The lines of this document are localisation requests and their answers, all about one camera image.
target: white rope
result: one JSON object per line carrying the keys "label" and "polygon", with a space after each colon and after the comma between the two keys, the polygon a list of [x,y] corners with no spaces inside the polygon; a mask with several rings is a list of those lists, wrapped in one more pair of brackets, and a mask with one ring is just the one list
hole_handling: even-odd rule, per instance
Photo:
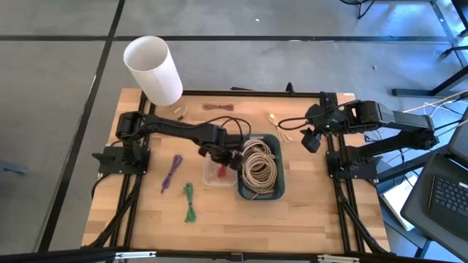
{"label": "white rope", "polygon": [[278,127],[278,121],[276,120],[276,117],[273,113],[268,114],[268,120],[270,120],[270,122],[276,127],[276,130],[278,131],[279,141],[281,144],[286,145],[292,142],[293,139],[290,136],[286,135],[284,131]]}
{"label": "white rope", "polygon": [[273,193],[278,170],[271,154],[271,149],[262,140],[250,139],[244,143],[244,165],[242,168],[242,180],[249,189],[256,194]]}

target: metal clamp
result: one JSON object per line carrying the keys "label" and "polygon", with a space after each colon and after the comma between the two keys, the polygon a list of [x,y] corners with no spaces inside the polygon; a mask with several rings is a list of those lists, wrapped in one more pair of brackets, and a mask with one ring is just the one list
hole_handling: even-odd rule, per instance
{"label": "metal clamp", "polygon": [[352,258],[347,256],[331,256],[319,255],[318,262],[333,262],[333,263],[359,263],[359,258]]}
{"label": "metal clamp", "polygon": [[116,253],[116,259],[143,259],[148,257],[156,257],[156,251]]}

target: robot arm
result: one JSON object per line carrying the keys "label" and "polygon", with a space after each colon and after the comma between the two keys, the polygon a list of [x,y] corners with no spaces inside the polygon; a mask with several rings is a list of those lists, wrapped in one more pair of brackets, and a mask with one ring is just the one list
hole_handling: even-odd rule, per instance
{"label": "robot arm", "polygon": [[[223,116],[217,119],[227,118],[228,121],[242,121],[241,119]],[[116,154],[116,149],[106,149],[104,153],[94,153],[93,156],[108,167],[120,167],[118,171],[124,171],[125,167],[139,167],[145,163],[145,149],[140,147],[139,140],[148,134],[160,133],[193,141],[200,146],[198,153],[205,156],[210,153],[211,160],[222,165],[229,165],[238,170],[242,164],[242,151],[244,136],[242,134],[228,134],[226,129],[211,123],[192,125],[160,118],[154,114],[144,115],[139,112],[122,113],[118,120],[116,136],[123,147]]]}
{"label": "robot arm", "polygon": [[306,124],[314,126],[314,130],[307,128],[301,131],[304,134],[302,145],[311,153],[317,152],[324,134],[364,133],[381,127],[401,130],[394,137],[372,144],[346,146],[345,150],[340,151],[340,167],[349,167],[361,159],[401,148],[428,150],[439,142],[434,136],[434,124],[429,116],[392,111],[373,101],[353,101],[332,108],[314,104],[304,119]]}

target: white paper cup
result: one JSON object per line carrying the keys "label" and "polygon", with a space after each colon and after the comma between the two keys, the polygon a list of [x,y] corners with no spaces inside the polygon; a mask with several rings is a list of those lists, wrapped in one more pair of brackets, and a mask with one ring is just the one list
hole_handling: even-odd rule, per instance
{"label": "white paper cup", "polygon": [[124,51],[124,63],[154,104],[168,106],[181,98],[181,78],[164,40],[148,36],[132,41]]}

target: wooden table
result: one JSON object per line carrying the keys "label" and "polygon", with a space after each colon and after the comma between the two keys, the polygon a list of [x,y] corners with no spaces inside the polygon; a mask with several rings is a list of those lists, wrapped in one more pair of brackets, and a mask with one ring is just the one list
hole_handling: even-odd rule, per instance
{"label": "wooden table", "polygon": [[[121,113],[137,110],[140,89],[125,88],[121,92],[109,143],[116,141],[115,129]],[[353,94],[338,94],[339,103],[354,99]],[[278,120],[302,116],[318,99],[240,96],[184,96],[188,123],[200,123],[221,115],[243,118],[252,125],[252,133],[276,135],[268,121],[268,113]],[[233,112],[203,110],[204,102],[235,105]],[[229,133],[238,133],[234,123]],[[288,253],[343,253],[339,217],[333,182],[325,164],[326,140],[316,154],[301,144],[299,131],[287,131],[294,139],[282,145],[286,176],[286,193],[274,202],[247,201],[238,196],[236,187],[207,186],[202,181],[205,159],[191,141],[161,134],[152,134],[151,160],[143,177],[137,206],[131,248],[177,251],[243,251]],[[347,145],[362,145],[362,134],[346,136]],[[160,194],[161,183],[181,154],[184,162],[174,174],[171,185]],[[83,245],[89,244],[113,217],[121,189],[122,175],[111,175],[97,187]],[[184,224],[187,200],[182,187],[194,186],[193,205],[197,221]],[[364,180],[354,180],[359,215],[379,244],[389,249],[375,188]],[[124,218],[121,233],[126,226]],[[347,225],[355,249],[352,223]],[[119,235],[118,244],[123,244]]]}

